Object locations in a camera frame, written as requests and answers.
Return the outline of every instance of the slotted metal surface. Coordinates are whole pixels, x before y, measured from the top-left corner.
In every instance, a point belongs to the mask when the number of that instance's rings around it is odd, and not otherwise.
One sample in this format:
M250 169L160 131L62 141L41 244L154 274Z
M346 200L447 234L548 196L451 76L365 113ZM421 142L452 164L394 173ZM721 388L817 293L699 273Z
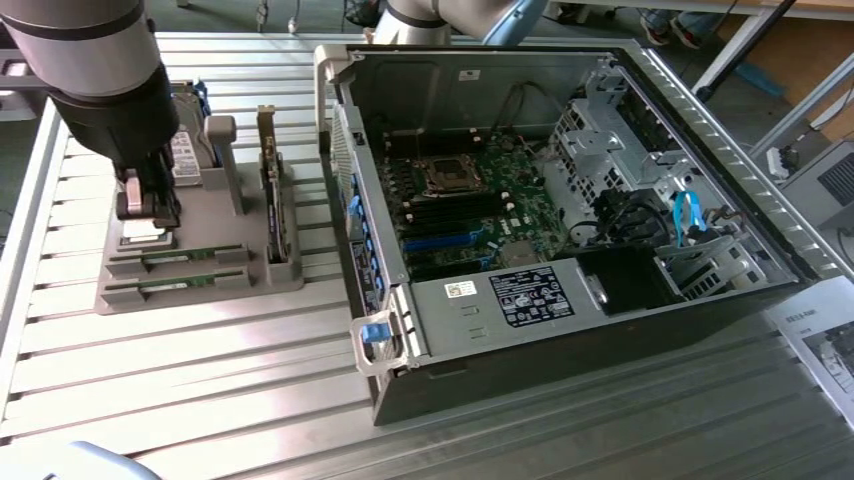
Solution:
M356 41L160 36L172 78L200 76L213 113L237 119L237 161L257 158L256 106L276 105L309 281L293 293L94 315L110 167L48 109L0 269L0 459L88 440L181 480L851 478L848 429L757 319L681 351L372 427L310 94L313 47Z
M839 205L854 201L854 154L848 155L817 176L817 183L836 199Z

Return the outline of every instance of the black cable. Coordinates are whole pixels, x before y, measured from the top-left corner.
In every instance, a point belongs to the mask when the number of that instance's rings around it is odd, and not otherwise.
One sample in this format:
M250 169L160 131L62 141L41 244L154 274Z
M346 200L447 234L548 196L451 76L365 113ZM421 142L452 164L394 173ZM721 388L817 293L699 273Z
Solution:
M556 260L555 257L560 254L560 252L563 252L563 249L565 249L567 245L575 244L575 241L572 240L572 230L575 230L577 227L596 227L596 229L597 229L599 228L599 222L595 222L592 220L581 220L580 222L577 222L575 225L572 225L569 227L569 230L567 231L567 234L565 234L565 240L563 241L563 244L560 245L560 248L557 249L557 251L552 255L552 258L551 258L552 260Z
M341 4L341 33L344 33L344 19L346 18L346 0Z
M507 95L504 95L504 100L501 102L501 106L497 110L497 116L495 117L495 122L492 123L492 128L491 131L495 131L495 129L499 127L499 125L501 125L501 120L504 117L504 112L507 110L507 106L509 105L509 101L513 97L513 95L519 95L519 104L516 105L516 110L513 111L509 119L507 120L505 124L512 125L512 123L516 120L516 117L519 116L519 113L521 112L521 107L524 105L524 87L531 87L533 88L540 95L543 95L543 97L545 97L548 100L551 100L551 103L555 107L555 110L557 110L557 113L560 115L563 115L563 105L560 105L560 101L557 100L557 98L553 96L553 94L551 92L548 92L548 90L545 90L545 88L543 88L543 86L531 81L527 80L524 82L516 82L509 86L509 90L507 91Z
M732 0L732 3L729 4L729 8L727 8L725 12L723 12L723 16L720 17L720 20L717 20L717 23L715 24L715 28L712 28L711 32L708 33L708 37L713 37L717 34L717 30L720 30L720 26L723 25L723 22L725 21L725 18L729 16L729 13L732 12L732 9L735 8L735 5L737 5L737 1L739 0ZM681 68L681 71L679 72L679 78L680 79L684 79L684 74L687 73L688 68L693 64L693 61L696 60L697 57L699 57L699 55L695 54L691 57L691 59L688 60L688 63Z
M851 261L851 256L848 255L848 251L844 249L844 244L841 243L841 229L836 228L836 242L839 243L839 253L841 253L841 258L848 262L848 265L854 265Z
M641 208L643 210L645 210L652 214L655 223L657 223L657 226L660 227L661 231L667 234L667 241L669 242L669 229L667 228L667 221L664 220L664 217L661 216L660 212L655 210L655 208L652 208L652 206L647 205L645 203L637 202L637 203L632 203L631 205Z

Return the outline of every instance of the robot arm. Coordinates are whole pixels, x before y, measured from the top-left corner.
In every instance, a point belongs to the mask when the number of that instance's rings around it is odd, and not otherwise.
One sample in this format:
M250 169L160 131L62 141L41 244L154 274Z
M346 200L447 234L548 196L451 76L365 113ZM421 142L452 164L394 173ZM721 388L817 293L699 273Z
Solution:
M447 44L451 28L484 45L515 45L533 28L547 0L389 0L374 43Z
M142 0L0 0L0 17L72 135L112 160L118 218L177 226L178 121Z

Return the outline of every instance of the motherboard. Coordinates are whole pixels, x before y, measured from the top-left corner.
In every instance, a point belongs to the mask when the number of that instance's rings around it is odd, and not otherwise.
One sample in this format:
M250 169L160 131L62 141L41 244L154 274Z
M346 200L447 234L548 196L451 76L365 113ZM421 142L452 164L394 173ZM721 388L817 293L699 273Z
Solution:
M535 264L567 232L524 139L388 138L382 192L414 281Z

